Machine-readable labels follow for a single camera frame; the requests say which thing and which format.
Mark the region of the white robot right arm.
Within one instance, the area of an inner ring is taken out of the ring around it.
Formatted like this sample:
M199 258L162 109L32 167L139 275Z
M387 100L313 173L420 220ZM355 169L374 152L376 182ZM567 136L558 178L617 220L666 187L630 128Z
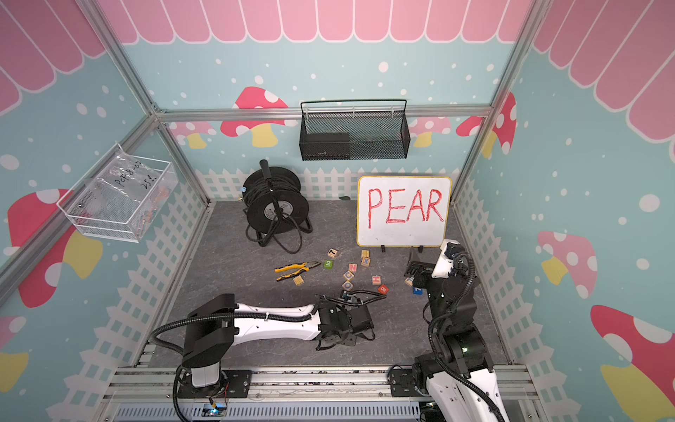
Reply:
M434 263L409 257L406 276L425 291L431 313L426 335L430 353L412 366L415 389L438 407L438 420L507 421L494 362L476 327L476 264L458 241L446 239Z

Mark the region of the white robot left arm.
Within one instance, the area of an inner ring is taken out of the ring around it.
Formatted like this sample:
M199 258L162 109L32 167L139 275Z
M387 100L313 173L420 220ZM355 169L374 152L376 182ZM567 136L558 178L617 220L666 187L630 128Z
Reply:
M355 346L359 339L375 340L368 306L387 296L377 291L343 291L341 297L322 295L315 304L263 308L239 303L223 294L149 334L149 343L182 356L178 374L191 376L194 388L224 382L221 360L232 346L269 339L315 341L318 351Z

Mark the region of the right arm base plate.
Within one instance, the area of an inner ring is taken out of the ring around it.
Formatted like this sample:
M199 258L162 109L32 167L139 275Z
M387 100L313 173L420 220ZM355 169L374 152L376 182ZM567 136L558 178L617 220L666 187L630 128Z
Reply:
M413 369L395 364L388 369L386 378L392 397L427 396L425 391L419 388Z

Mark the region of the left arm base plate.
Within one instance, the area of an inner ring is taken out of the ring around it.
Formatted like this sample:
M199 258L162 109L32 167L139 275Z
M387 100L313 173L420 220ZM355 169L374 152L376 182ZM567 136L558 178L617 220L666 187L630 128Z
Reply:
M178 398L247 398L251 388L251 378L250 370L221 370L220 378L215 384L207 387L194 387L192 376L184 373L179 381Z

